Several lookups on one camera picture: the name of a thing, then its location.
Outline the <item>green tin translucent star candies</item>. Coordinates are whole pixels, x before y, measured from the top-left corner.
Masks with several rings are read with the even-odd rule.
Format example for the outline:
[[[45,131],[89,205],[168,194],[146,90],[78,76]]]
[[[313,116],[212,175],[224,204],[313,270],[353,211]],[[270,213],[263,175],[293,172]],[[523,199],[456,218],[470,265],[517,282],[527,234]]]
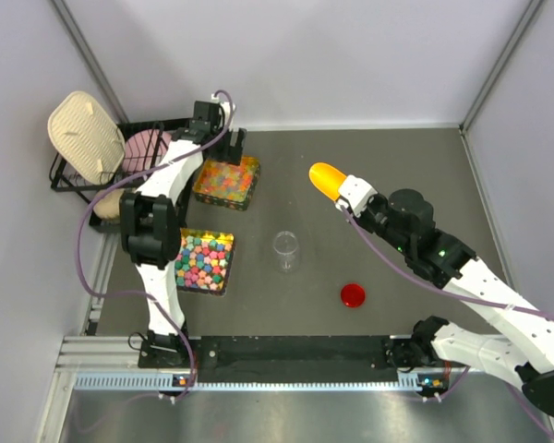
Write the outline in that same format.
[[[193,185],[193,193],[199,202],[244,211],[259,176],[259,160],[252,156],[243,156],[238,165],[207,159]]]

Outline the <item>orange plastic scoop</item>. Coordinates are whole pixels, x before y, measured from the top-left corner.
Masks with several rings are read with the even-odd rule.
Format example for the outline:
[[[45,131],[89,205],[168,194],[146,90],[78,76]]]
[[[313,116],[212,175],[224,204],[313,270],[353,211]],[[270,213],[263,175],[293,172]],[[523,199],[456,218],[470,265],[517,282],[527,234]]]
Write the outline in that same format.
[[[331,201],[336,201],[347,175],[326,162],[316,162],[310,167],[308,177],[320,193]]]

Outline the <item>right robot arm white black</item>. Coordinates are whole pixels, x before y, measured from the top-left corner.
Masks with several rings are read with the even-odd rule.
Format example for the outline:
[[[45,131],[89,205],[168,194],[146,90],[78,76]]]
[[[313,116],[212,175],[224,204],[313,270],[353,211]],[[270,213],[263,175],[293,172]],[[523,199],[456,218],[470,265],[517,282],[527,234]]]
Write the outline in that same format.
[[[375,234],[403,257],[407,279],[456,299],[500,333],[464,329],[444,318],[419,321],[412,334],[418,360],[471,366],[520,391],[554,418],[554,317],[501,280],[479,255],[436,226],[434,210],[413,189],[385,197],[364,181],[343,189],[337,204],[362,238]]]

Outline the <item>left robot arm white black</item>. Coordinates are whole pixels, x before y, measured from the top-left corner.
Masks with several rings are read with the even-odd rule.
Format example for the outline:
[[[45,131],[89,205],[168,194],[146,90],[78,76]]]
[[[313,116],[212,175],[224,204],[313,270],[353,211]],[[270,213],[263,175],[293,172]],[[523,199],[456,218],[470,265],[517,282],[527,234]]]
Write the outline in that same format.
[[[197,101],[185,127],[177,129],[152,165],[143,184],[120,198],[122,248],[135,265],[149,307],[149,326],[141,339],[138,366],[147,369],[186,368],[193,352],[186,332],[175,282],[175,262],[185,216],[176,204],[206,155],[237,163],[244,130],[230,142],[235,105],[214,94]]]

